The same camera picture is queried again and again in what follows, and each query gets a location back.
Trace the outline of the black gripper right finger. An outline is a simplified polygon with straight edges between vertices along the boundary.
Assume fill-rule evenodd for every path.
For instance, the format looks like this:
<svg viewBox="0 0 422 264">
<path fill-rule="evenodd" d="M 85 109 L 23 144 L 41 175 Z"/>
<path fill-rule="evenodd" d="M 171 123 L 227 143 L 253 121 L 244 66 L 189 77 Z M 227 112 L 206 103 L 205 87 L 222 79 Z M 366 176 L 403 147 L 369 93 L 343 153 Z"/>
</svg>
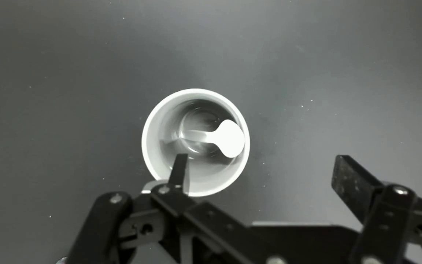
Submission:
<svg viewBox="0 0 422 264">
<path fill-rule="evenodd" d="M 381 182 L 350 156 L 335 157 L 331 188 L 362 225 L 376 220 L 408 226 L 411 222 L 413 192 Z"/>
</svg>

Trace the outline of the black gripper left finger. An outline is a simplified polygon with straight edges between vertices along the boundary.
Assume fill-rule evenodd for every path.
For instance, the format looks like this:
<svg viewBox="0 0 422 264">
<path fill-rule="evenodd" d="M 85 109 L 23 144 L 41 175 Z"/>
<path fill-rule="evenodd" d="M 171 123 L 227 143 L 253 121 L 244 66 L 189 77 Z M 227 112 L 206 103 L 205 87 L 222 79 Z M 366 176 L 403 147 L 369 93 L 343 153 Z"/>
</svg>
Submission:
<svg viewBox="0 0 422 264">
<path fill-rule="evenodd" d="M 177 154 L 168 181 L 152 189 L 152 200 L 161 209 L 186 209 L 190 204 L 184 194 L 184 178 L 187 175 L 187 156 Z"/>
</svg>

